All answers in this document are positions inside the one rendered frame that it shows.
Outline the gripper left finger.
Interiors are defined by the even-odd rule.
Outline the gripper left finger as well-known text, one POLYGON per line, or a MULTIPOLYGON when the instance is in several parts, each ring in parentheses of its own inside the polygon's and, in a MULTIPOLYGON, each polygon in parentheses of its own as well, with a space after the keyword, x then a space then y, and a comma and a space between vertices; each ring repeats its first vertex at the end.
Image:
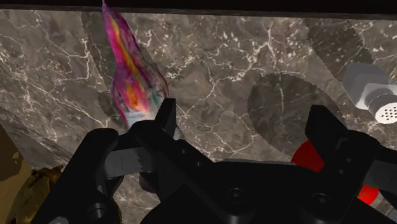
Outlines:
POLYGON ((214 224, 214 213, 177 171, 147 146, 175 153, 198 168, 190 150, 177 149, 176 101, 165 99, 154 120, 141 121, 123 135, 90 131, 70 159, 32 224, 122 224, 113 195, 127 174, 142 173, 160 199, 140 224, 214 224))

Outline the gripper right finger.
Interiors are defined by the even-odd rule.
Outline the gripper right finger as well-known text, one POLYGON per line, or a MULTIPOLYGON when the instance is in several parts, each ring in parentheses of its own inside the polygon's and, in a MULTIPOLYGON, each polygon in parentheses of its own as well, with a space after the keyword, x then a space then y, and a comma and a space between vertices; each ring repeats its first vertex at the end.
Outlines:
POLYGON ((349 130, 323 105, 311 106, 305 135, 324 165, 301 210, 304 224, 397 224, 358 199, 366 185, 397 207, 396 150, 349 130))

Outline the red round object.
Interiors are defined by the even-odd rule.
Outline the red round object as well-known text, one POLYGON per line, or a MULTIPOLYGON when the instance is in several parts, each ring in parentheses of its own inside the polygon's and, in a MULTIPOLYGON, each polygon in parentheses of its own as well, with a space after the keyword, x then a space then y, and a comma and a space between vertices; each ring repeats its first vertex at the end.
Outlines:
MULTIPOLYGON (((312 171, 319 172, 323 166, 324 161, 319 156, 316 149, 313 147, 311 141, 308 139, 304 142, 291 157, 291 163, 301 167, 308 168, 312 171)), ((379 189, 363 185, 357 198, 364 203, 370 205, 375 201, 379 194, 379 189)))

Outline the grey salt shaker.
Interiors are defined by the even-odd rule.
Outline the grey salt shaker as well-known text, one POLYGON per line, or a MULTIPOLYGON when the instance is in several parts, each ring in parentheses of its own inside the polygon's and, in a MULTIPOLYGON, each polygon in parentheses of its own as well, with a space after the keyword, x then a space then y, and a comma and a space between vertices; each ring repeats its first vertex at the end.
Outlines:
POLYGON ((342 86, 354 106, 369 111, 377 122, 397 122, 397 82, 376 65, 349 64, 342 86))

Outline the golden brown figure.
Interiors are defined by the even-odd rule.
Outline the golden brown figure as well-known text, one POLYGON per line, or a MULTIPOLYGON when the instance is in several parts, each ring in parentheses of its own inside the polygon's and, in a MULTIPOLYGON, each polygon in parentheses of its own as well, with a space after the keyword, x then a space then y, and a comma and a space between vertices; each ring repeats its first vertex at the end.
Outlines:
POLYGON ((0 224, 31 224, 62 169, 32 169, 0 125, 0 224))

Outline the pink multicoloured glass vase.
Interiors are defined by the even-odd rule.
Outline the pink multicoloured glass vase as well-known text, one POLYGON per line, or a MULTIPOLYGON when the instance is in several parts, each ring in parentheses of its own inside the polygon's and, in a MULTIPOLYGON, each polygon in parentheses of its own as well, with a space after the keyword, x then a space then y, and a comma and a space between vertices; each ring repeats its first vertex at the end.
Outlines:
POLYGON ((106 34, 116 60, 111 94, 128 127, 152 120, 169 96, 164 76, 144 58, 126 20, 105 2, 102 15, 106 34))

